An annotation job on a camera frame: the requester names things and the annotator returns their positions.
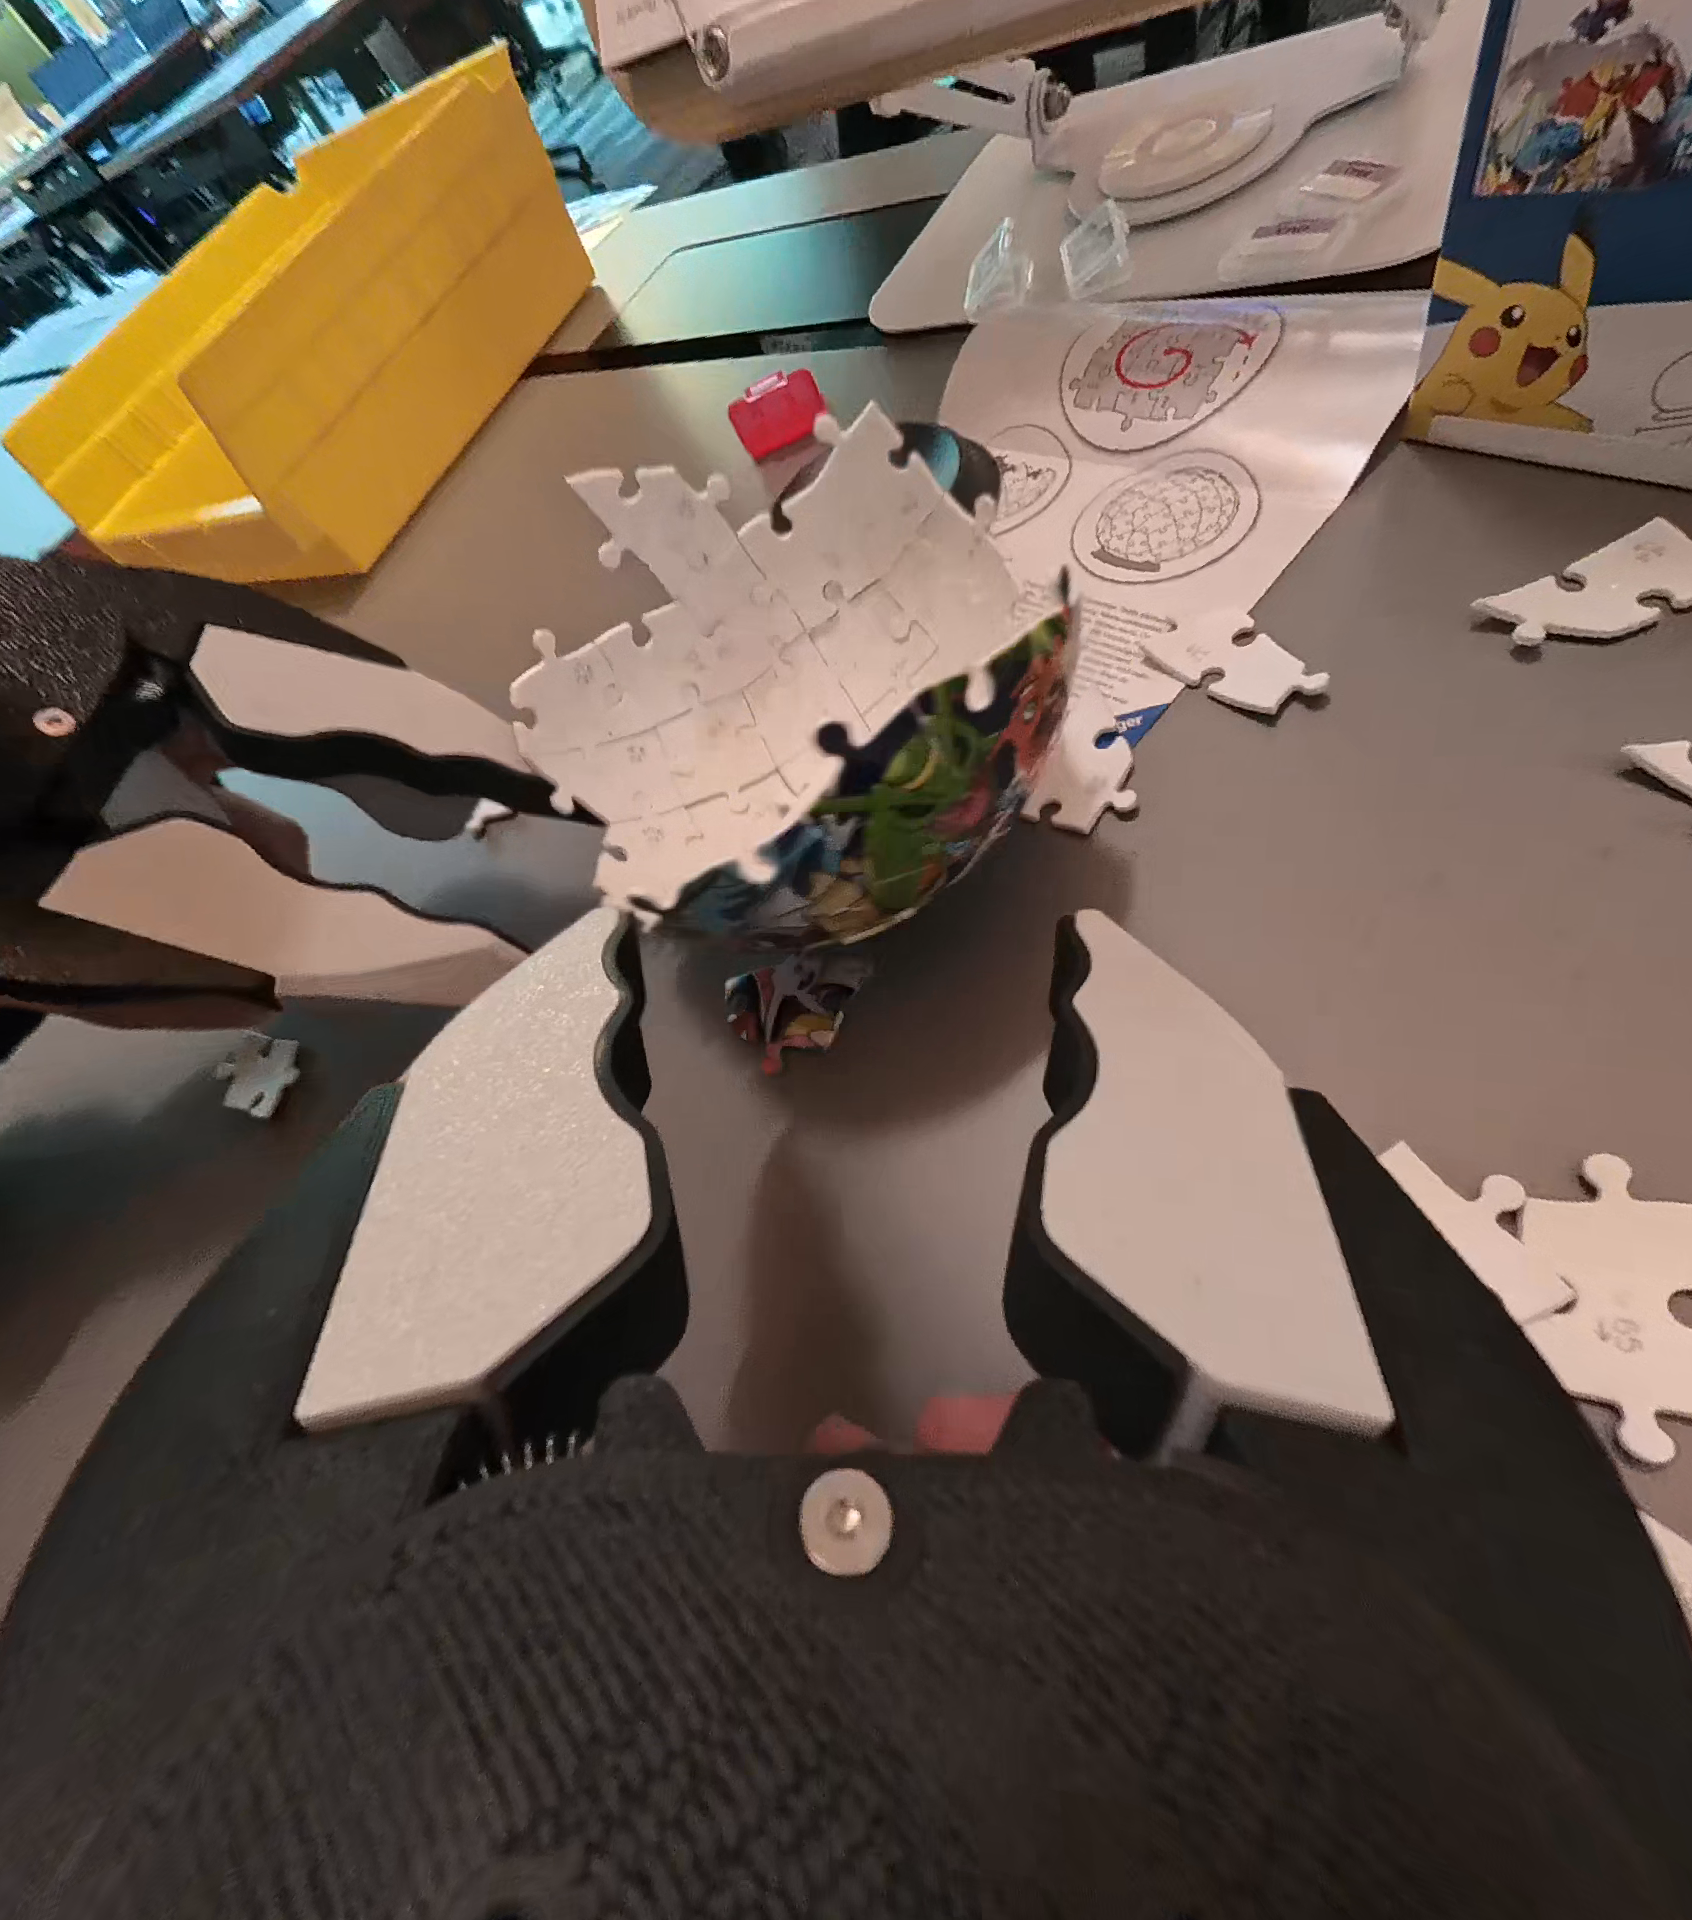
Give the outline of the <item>yellow plastic bin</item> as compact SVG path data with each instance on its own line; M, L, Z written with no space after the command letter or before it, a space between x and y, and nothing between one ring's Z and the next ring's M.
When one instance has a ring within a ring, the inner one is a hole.
M113 564L354 579L592 288L492 43L252 190L2 447Z

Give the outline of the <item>blue puzzle box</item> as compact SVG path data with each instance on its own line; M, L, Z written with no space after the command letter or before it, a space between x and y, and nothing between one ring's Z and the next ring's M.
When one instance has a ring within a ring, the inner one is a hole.
M1692 2L1486 6L1404 435L1692 492Z

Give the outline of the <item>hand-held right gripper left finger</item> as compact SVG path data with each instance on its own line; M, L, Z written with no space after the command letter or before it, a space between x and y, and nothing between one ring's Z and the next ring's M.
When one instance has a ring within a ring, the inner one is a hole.
M301 1429L475 1410L582 1436L616 1380L673 1356L691 1284L642 1013L638 925L598 908L407 1069Z

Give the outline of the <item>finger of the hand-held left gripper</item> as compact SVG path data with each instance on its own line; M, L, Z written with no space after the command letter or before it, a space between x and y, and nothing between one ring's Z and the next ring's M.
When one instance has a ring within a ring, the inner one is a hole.
M405 838L450 841L488 805L600 827L528 767L511 722L403 663L208 627L187 684L235 769L334 790Z
M286 818L182 771L131 771L42 908L259 972L283 1001L473 1002L526 948L291 862Z

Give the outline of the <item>black round ball stand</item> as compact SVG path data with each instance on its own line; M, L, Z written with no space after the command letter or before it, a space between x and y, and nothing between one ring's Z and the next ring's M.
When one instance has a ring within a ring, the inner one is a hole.
M904 418L897 422L897 431L901 445L889 455L889 465L901 472L923 471L976 524L991 526L1005 497L997 455L934 420Z

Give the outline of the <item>white instruction leaflet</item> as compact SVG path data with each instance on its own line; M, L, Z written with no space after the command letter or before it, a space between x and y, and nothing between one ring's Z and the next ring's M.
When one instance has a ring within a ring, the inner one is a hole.
M1027 306L983 319L938 418L1003 469L993 539L1066 577L1085 687L1139 743L1184 690L1142 642L1248 613L1354 491L1410 396L1415 295Z

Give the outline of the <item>colourful blue puzzle piece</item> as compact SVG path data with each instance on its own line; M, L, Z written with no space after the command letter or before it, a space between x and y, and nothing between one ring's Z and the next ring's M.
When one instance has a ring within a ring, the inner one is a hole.
M723 1016L742 1044L778 1077L789 1058L832 1050L845 1015L875 964L855 950L825 948L774 959L723 982Z

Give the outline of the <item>small red plastic clip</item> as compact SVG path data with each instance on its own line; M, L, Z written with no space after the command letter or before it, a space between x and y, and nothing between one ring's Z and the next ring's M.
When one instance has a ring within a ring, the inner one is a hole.
M820 432L832 416L825 391L807 367L762 374L727 405L738 449L754 469L828 451Z

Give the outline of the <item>clear plastic block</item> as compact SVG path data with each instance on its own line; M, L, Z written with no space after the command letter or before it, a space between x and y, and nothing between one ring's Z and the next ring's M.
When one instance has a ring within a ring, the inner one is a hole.
M962 290L969 324L1016 313L1032 301L1038 258L1024 227L1007 216L976 253Z
M1120 203L1103 198L1075 218L1058 243L1058 271L1066 301L1106 301L1132 276L1130 222Z

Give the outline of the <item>dark adjacent table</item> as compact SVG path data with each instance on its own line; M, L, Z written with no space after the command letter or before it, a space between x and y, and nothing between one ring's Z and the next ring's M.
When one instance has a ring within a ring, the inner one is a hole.
M694 198L645 205L594 250L594 286L538 373L714 355L870 319L877 293L984 150L945 130Z

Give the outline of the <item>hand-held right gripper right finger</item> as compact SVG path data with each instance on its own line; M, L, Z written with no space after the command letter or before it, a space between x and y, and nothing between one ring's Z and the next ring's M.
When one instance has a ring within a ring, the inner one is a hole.
M1128 1460L1225 1414L1384 1438L1394 1400L1284 1073L1101 911L1055 932L1048 1117L1003 1317Z

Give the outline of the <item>partly built puzzle ball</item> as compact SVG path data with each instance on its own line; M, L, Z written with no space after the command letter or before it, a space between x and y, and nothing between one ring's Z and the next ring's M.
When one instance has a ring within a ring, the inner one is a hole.
M723 475L592 469L604 569L663 603L512 684L526 767L604 827L602 900L738 946L855 948L1016 829L1079 674L1069 582L1024 592L868 405L744 524Z

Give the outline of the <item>wooden board with instruction sheet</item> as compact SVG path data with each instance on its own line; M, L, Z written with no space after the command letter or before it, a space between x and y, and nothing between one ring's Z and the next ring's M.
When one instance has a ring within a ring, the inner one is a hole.
M1177 10L1177 2L580 4L607 78L642 126L702 146Z

